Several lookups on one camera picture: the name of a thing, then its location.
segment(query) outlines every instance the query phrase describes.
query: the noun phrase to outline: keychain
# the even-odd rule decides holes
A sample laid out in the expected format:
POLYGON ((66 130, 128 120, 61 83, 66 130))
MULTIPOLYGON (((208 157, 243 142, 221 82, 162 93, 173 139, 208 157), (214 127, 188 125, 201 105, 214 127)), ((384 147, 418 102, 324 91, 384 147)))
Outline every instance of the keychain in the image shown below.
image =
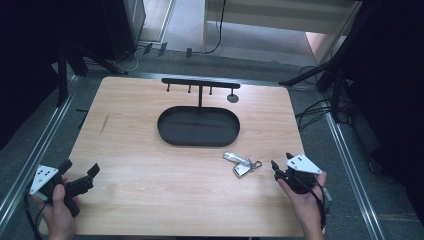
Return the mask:
POLYGON ((224 158, 227 159, 228 161, 239 163, 237 166, 234 167, 234 173, 236 174, 238 178, 242 178, 247 173, 262 166, 262 163, 260 161, 256 161, 255 163, 252 163, 250 159, 243 159, 240 156, 236 155, 235 153, 225 152, 224 158))

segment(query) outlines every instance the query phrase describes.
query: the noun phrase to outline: metal rail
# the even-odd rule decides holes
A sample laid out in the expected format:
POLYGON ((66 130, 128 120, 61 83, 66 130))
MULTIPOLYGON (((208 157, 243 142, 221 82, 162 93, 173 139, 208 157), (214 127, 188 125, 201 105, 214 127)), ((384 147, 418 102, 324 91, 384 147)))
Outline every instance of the metal rail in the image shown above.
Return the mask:
POLYGON ((78 86, 79 80, 82 79, 81 76, 73 76, 68 83, 69 95, 66 98, 65 102, 61 107, 56 108, 52 117, 50 118, 46 128, 35 144, 31 154, 26 160, 22 170, 20 171, 18 177, 15 179, 12 187, 9 192, 3 198, 3 201, 0 205, 0 237, 3 235, 6 226, 15 212, 16 207, 18 206, 22 196, 23 191, 25 190, 26 185, 33 178, 33 174, 37 170, 38 164, 43 158, 48 146, 50 145, 51 140, 53 139, 57 129, 59 128, 60 123, 63 120, 68 108, 74 98, 74 92, 78 86))
MULTIPOLYGON (((324 107, 329 107, 330 104, 327 101, 323 102, 324 107)), ((355 194, 356 200, 359 204, 362 217, 364 218, 365 225, 368 228, 368 232, 373 240, 384 240, 386 239, 383 230, 378 221, 377 215, 374 211, 374 207, 365 191, 362 184, 361 178, 356 170, 356 166, 352 155, 350 154, 349 147, 346 145, 343 133, 340 126, 337 125, 331 116, 331 113, 326 114, 327 123, 330 127, 331 133, 333 134, 334 141, 339 150, 340 157, 342 158, 343 165, 346 169, 349 182, 352 185, 353 193, 355 194)))

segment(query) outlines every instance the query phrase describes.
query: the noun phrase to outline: wooden tabletop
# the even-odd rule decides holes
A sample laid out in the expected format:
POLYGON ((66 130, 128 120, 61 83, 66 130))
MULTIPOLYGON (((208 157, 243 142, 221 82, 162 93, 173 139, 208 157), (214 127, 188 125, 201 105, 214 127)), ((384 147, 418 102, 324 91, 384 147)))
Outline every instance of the wooden tabletop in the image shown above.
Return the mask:
MULTIPOLYGON (((203 106, 240 120, 226 147, 177 147, 159 136, 157 120, 173 106, 196 106, 198 89, 160 80, 105 78, 70 155, 70 181, 95 163, 94 188, 80 195, 78 234, 144 236, 302 236, 291 203, 274 180, 271 160, 303 153, 285 88, 241 85, 203 91, 203 106), (263 166, 238 179, 234 152, 263 166)), ((45 225, 41 231, 46 232, 45 225)))

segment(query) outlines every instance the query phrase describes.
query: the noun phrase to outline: human hand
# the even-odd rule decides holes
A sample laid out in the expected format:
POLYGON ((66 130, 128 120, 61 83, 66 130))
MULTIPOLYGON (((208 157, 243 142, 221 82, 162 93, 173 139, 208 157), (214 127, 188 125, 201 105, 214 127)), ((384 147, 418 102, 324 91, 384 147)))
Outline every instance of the human hand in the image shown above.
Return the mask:
POLYGON ((50 240, 72 239, 77 230, 75 219, 63 202, 65 194, 65 187, 62 184, 56 185, 52 197, 53 205, 47 204, 46 206, 43 200, 33 195, 38 208, 41 210, 44 207, 42 214, 49 229, 50 240))
MULTIPOLYGON (((324 186, 327 179, 327 173, 322 172, 322 174, 316 175, 316 179, 319 185, 324 186)), ((321 230, 320 210, 315 197, 312 196, 311 193, 297 194, 293 192, 290 186, 283 179, 278 179, 277 182, 293 204, 296 216, 302 226, 305 239, 324 239, 324 235, 321 230)), ((312 191, 321 201, 323 200, 322 191, 319 186, 316 185, 313 187, 312 191)))

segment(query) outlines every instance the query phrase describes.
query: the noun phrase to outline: black oval tray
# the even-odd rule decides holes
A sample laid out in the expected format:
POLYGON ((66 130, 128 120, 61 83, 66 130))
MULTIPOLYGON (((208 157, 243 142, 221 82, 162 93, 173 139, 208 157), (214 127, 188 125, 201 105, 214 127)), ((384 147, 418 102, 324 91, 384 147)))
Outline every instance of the black oval tray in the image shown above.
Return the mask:
POLYGON ((240 121, 224 108, 176 106, 160 115, 158 130, 172 145, 223 147, 237 139, 240 121))

